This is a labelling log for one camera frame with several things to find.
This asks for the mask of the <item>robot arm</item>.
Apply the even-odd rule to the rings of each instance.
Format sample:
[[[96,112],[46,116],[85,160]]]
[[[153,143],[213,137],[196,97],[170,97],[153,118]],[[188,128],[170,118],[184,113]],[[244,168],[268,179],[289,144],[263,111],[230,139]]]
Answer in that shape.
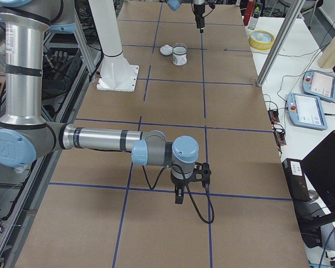
[[[176,11],[181,6],[182,1],[179,0],[168,0],[167,5],[168,7]],[[205,28],[205,19],[204,19],[204,13],[205,13],[205,6],[206,6],[205,0],[193,0],[192,1],[192,12],[195,17],[195,23],[197,26],[197,29],[202,34]]]

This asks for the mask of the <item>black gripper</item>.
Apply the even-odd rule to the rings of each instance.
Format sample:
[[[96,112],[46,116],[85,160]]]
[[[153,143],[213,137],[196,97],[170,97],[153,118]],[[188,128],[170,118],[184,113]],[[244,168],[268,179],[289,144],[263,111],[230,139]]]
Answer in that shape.
[[[178,179],[174,176],[171,177],[171,181],[175,185],[175,204],[183,204],[184,201],[184,179]]]
[[[195,15],[196,26],[199,32],[202,34],[205,27],[205,3],[202,4],[193,4],[193,13]]]

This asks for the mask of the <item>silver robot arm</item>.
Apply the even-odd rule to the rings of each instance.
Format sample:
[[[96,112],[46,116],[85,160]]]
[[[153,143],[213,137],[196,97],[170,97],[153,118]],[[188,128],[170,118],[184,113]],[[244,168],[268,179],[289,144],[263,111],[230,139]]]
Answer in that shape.
[[[131,154],[141,166],[171,170],[175,201],[183,202],[196,180],[199,146],[190,136],[168,142],[160,131],[76,127],[41,115],[44,34],[60,27],[74,32],[73,1],[0,1],[6,25],[6,111],[0,118],[0,164],[19,168],[57,150],[94,149]]]

